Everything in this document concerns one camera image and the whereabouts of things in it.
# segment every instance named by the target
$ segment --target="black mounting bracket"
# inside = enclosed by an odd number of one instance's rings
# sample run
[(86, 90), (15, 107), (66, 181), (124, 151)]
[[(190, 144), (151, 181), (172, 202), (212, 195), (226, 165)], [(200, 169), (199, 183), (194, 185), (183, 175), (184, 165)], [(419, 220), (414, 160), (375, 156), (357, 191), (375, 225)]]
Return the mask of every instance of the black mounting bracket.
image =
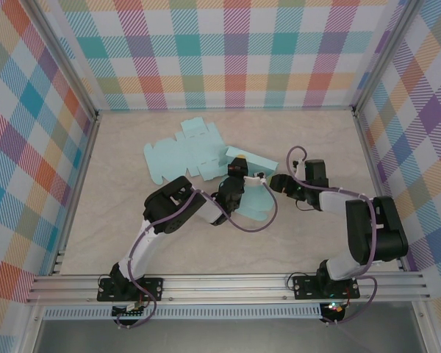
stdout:
[[(146, 289), (154, 298), (159, 302), (162, 300), (163, 294), (163, 278), (140, 278), (137, 283), (144, 289)], [(96, 300), (98, 302), (140, 302), (140, 295), (142, 294), (142, 301), (148, 302), (149, 297), (147, 294), (140, 291), (134, 291), (134, 293), (128, 297), (123, 296), (118, 287), (115, 285), (112, 278), (102, 278), (98, 284), (98, 295)]]
[(296, 300), (304, 299), (327, 299), (333, 301), (335, 299), (358, 299), (360, 297), (358, 283), (356, 280), (347, 279), (346, 281), (337, 282), (335, 288), (329, 289), (328, 295), (323, 293), (317, 276), (294, 276), (293, 290)]

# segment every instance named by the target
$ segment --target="marble surface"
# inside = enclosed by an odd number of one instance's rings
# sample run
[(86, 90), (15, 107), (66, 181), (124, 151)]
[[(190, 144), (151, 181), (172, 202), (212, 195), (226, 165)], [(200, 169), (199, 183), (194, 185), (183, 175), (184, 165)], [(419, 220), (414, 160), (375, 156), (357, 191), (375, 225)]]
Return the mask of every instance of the marble surface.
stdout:
[[(61, 274), (107, 274), (137, 235), (146, 197), (158, 188), (143, 155), (146, 143), (174, 137), (180, 122), (202, 116), (215, 122), (227, 145), (279, 162), (286, 172), (290, 147), (301, 144), (309, 158), (326, 162), (331, 186), (374, 194), (368, 167), (348, 111), (183, 111), (105, 113), (65, 250)], [(295, 158), (301, 157), (298, 151)], [(221, 178), (188, 178), (208, 192)], [(346, 223), (335, 215), (301, 212), (277, 194), (276, 221), (260, 233), (231, 224), (213, 227), (192, 217), (158, 248), (149, 274), (235, 274), (315, 271), (320, 261), (347, 245)], [(260, 222), (234, 214), (244, 227)], [(377, 268), (396, 270), (395, 263)]]

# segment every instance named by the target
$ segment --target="white ventilation grille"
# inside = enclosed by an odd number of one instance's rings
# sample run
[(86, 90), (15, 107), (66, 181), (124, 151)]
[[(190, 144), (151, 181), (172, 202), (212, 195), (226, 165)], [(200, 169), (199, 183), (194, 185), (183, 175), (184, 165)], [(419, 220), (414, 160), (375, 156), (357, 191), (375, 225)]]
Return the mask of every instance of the white ventilation grille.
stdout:
[[(113, 319), (111, 306), (47, 307), (44, 320), (103, 320)], [(143, 317), (151, 313), (148, 308)], [(261, 319), (261, 318), (321, 318), (319, 304), (265, 305), (159, 305), (153, 319)]]

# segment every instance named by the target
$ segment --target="colorful checkered backdrop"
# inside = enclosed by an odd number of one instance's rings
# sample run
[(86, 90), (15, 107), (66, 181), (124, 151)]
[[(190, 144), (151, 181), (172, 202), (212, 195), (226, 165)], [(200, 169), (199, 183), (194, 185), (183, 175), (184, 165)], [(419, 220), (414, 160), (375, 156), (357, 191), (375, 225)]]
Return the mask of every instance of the colorful checkered backdrop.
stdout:
[(62, 228), (90, 119), (18, 0), (0, 1), (0, 352)]
[(409, 261), (425, 274), (441, 326), (441, 0), (426, 0), (362, 124), (403, 219)]
[(388, 35), (405, 2), (40, 0), (97, 105), (111, 110), (348, 106), (360, 66), (372, 59), (371, 71), (379, 55), (374, 32)]

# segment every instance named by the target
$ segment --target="beige floor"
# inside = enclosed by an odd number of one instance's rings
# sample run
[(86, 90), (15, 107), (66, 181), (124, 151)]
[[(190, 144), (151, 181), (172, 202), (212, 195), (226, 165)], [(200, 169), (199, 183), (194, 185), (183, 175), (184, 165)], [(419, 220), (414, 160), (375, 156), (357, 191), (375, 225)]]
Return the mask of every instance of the beige floor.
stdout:
[[(310, 158), (326, 161), (331, 186), (373, 195), (368, 167), (350, 112), (226, 111), (104, 114), (71, 230), (61, 274), (106, 274), (127, 252), (142, 221), (143, 202), (156, 190), (143, 147), (174, 137), (180, 122), (203, 116), (215, 122), (227, 145), (279, 162), (301, 144)], [(203, 182), (214, 192), (219, 179)], [(212, 227), (192, 217), (158, 249), (149, 274), (234, 274), (314, 271), (321, 260), (347, 246), (345, 220), (319, 212), (300, 212), (278, 195), (276, 221), (248, 234), (230, 224)], [(254, 228), (261, 223), (241, 215), (234, 220)], [(395, 263), (379, 270), (395, 270)]]

